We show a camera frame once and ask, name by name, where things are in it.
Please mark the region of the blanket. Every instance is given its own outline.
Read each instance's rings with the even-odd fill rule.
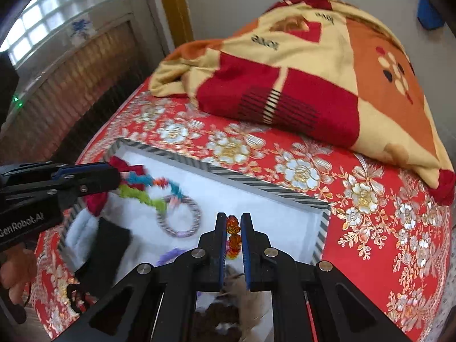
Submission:
[[[411,169],[437,202],[453,200],[454,170],[403,45],[341,1],[282,0],[230,38],[184,44],[149,90]]]

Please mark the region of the glass block window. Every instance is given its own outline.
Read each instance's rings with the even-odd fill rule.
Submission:
[[[31,0],[1,44],[18,67],[63,24],[107,0]]]

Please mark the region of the metal bolt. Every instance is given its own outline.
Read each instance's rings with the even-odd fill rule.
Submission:
[[[269,247],[269,248],[266,248],[264,250],[264,254],[267,256],[267,257],[275,257],[279,254],[279,251],[276,250],[275,248],[272,248],[272,247]]]
[[[149,274],[152,270],[152,266],[150,266],[149,264],[141,264],[138,266],[138,273],[141,274],[141,275],[146,275],[146,274]]]
[[[194,258],[201,258],[201,257],[203,257],[205,254],[206,254],[206,251],[203,250],[202,248],[195,248],[195,249],[192,251],[192,257],[194,257]]]
[[[320,268],[320,270],[323,270],[323,271],[331,271],[332,270],[332,264],[329,261],[321,261],[318,264],[318,267]]]

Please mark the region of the gray wall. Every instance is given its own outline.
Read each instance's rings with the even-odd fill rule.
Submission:
[[[278,0],[188,0],[196,40],[224,38]],[[428,33],[416,20],[418,0],[344,0],[382,20],[405,46],[427,96],[439,135],[456,162],[456,38]]]

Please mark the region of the red floral tablecloth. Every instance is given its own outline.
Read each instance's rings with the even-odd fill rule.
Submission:
[[[436,205],[405,170],[264,125],[239,123],[157,99],[141,86],[89,143],[98,161],[130,138],[228,167],[331,205],[323,258],[333,262],[414,341],[429,332],[445,284],[450,209]],[[66,297],[75,282],[56,249],[59,228],[40,236],[31,302],[51,338],[77,319]]]

